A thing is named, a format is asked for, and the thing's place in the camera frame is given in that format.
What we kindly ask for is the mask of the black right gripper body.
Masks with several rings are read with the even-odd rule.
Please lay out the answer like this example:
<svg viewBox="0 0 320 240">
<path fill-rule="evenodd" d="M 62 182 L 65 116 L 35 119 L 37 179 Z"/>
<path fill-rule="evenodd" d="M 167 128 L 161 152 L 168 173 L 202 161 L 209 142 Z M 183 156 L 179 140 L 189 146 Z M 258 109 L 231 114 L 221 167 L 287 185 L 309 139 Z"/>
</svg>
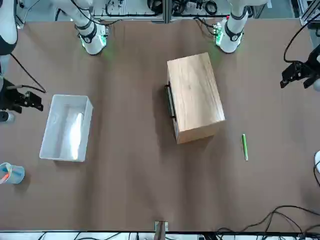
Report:
<svg viewBox="0 0 320 240">
<path fill-rule="evenodd" d="M 17 89 L 8 89 L 8 87 L 14 86 L 13 83 L 4 79 L 2 89 L 0 90 L 0 108 L 10 109 L 11 105 L 16 104 L 24 107 L 25 95 L 18 92 Z"/>
</svg>

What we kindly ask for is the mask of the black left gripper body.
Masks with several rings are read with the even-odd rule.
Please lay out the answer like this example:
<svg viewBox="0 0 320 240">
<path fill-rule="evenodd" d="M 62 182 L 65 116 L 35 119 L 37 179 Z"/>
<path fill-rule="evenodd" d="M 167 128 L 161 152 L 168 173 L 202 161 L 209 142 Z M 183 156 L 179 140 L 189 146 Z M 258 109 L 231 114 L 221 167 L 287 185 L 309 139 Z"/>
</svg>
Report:
<svg viewBox="0 0 320 240">
<path fill-rule="evenodd" d="M 308 57 L 308 65 L 314 71 L 315 79 L 320 78 L 320 46 L 317 46 Z"/>
</svg>

